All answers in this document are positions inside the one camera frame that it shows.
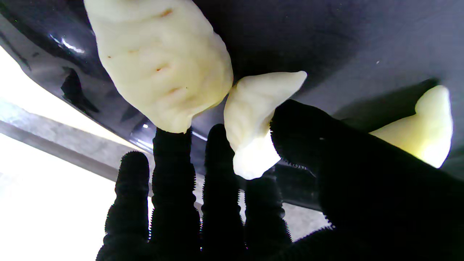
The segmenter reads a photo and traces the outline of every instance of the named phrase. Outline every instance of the potato piece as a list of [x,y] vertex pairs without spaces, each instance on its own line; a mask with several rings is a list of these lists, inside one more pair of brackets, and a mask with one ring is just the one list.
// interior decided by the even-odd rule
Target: potato piece
[[232,88],[224,109],[227,139],[235,151],[235,174],[259,178],[280,157],[271,140],[274,110],[298,91],[305,72],[275,72],[241,79]]
[[430,89],[417,102],[416,115],[371,134],[435,168],[441,167],[450,152],[453,135],[450,92],[441,85]]
[[232,87],[229,53],[191,0],[85,0],[119,93],[157,127],[186,132]]

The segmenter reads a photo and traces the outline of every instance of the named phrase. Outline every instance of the brown spot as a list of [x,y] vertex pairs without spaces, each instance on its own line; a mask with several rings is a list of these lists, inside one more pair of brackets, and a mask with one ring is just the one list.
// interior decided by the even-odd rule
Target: brown spot
[[174,88],[174,89],[172,89],[172,90],[170,90],[170,91],[168,92],[168,95],[169,95],[169,94],[173,94],[173,93],[175,93],[175,92],[178,91],[178,90],[180,90],[180,88]]
[[163,69],[169,68],[169,64],[162,64],[160,67],[156,68],[156,71],[159,72]]
[[172,12],[173,12],[172,8],[168,8],[168,9],[166,9],[164,12],[162,12],[160,14],[160,17],[165,17],[165,16],[169,15]]

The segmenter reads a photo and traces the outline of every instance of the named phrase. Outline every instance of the gloved hand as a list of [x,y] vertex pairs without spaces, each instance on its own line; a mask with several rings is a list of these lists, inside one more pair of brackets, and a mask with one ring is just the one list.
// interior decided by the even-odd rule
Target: gloved hand
[[108,211],[97,261],[199,260],[200,216],[193,206],[195,171],[190,163],[191,130],[158,130],[153,139],[156,167],[148,230],[148,160],[130,152],[121,160],[116,200]]
[[284,160],[316,174],[332,224],[280,260],[296,252],[314,260],[463,259],[464,182],[293,100],[276,109],[271,131]]
[[238,180],[232,165],[234,153],[221,124],[212,128],[206,144],[200,230],[199,213],[193,206],[196,198],[192,193],[195,171],[190,163],[191,137],[191,130],[187,134],[158,130],[153,140],[156,167],[151,234],[148,161],[140,152],[122,158],[117,197],[108,212],[107,235],[97,261],[265,260],[291,244],[273,170],[260,179],[247,181],[247,221],[243,226]]

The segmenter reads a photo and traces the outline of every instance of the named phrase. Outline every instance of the black curved surface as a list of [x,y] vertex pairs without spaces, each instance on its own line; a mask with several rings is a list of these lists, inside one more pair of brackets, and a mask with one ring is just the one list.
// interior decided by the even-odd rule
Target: black curved surface
[[[426,90],[446,85],[455,125],[442,168],[464,178],[464,1],[194,2],[226,43],[236,80],[305,70],[308,79],[294,99],[362,131],[412,115]],[[29,77],[151,151],[155,127],[119,95],[102,67],[82,0],[0,0],[0,14],[0,45]],[[194,131],[206,137],[223,121],[222,109],[223,104],[198,116]],[[204,146],[194,139],[200,174]],[[281,173],[289,173],[280,179],[287,202],[317,208],[309,188],[313,177],[288,167]]]

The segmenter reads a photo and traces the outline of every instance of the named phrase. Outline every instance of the peeled potato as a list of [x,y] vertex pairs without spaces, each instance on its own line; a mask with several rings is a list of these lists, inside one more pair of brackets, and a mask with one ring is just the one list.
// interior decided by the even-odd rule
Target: peeled potato
[[427,91],[416,104],[416,114],[371,132],[435,168],[441,167],[451,147],[453,119],[450,92],[444,86]]
[[241,79],[232,88],[224,109],[227,139],[235,151],[235,174],[259,178],[280,157],[271,140],[274,110],[298,91],[305,72],[275,72]]
[[157,127],[186,132],[232,87],[222,39],[191,0],[85,0],[119,93]]

